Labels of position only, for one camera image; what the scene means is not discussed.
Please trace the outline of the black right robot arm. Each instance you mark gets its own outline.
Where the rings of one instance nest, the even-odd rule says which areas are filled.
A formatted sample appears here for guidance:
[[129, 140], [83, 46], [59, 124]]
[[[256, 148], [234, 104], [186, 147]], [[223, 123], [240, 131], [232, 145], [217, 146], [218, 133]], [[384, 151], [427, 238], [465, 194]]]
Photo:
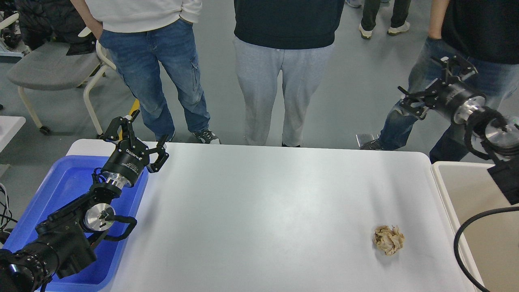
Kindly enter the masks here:
[[465, 276], [478, 290], [487, 288], [462, 263], [459, 241], [470, 224], [489, 215], [518, 211], [518, 118], [504, 116], [486, 105], [486, 96], [469, 86], [466, 80], [478, 74], [475, 66], [458, 56], [433, 57], [441, 65], [441, 76], [423, 91], [408, 92], [402, 87], [400, 107], [419, 120], [425, 119], [428, 111], [435, 110], [453, 125], [465, 128], [463, 141], [473, 155], [492, 160], [488, 168], [493, 181], [510, 203], [509, 207], [483, 211], [466, 220], [456, 231], [454, 254]]

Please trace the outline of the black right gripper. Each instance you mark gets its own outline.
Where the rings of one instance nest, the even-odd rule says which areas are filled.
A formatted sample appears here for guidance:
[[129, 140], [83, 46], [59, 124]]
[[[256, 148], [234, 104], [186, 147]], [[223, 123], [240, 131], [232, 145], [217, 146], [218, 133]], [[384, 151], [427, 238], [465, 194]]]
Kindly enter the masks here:
[[439, 79], [430, 85], [430, 90], [414, 93], [398, 86], [397, 89], [403, 95], [397, 104], [419, 120], [424, 120], [432, 107], [453, 124], [465, 124], [470, 115], [486, 104], [482, 93], [464, 83], [476, 76], [478, 69], [456, 55], [441, 58], [432, 56], [431, 59], [442, 67]]

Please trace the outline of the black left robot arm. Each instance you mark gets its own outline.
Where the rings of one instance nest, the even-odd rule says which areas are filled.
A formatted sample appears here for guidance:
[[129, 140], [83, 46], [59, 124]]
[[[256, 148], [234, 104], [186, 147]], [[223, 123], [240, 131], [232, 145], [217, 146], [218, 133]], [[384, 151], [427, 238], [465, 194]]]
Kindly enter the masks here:
[[[37, 224], [37, 238], [18, 251], [1, 249], [2, 292], [44, 291], [54, 274], [77, 274], [96, 261], [95, 248], [103, 240], [126, 239], [137, 225], [134, 217], [117, 215], [111, 202], [124, 187], [135, 186], [144, 168], [159, 172], [169, 158], [163, 135], [155, 148], [135, 136], [133, 123], [139, 114], [114, 118], [104, 135], [116, 148], [102, 168], [92, 174], [88, 192], [49, 214]], [[116, 142], [118, 129], [122, 140]]]

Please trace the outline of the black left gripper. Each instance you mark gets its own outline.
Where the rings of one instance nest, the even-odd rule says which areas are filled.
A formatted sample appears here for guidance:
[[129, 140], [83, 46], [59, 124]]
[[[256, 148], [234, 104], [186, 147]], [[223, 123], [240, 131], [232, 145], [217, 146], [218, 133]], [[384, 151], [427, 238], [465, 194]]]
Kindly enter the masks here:
[[[143, 141], [135, 140], [134, 120], [132, 116], [113, 118], [105, 133], [98, 138], [116, 146], [102, 167], [101, 174], [106, 178], [106, 183], [118, 188], [133, 187], [145, 166], [149, 173], [159, 172], [169, 158], [165, 146], [169, 136], [163, 135], [155, 148], [149, 148]], [[150, 163], [150, 155], [154, 153], [158, 157]]]

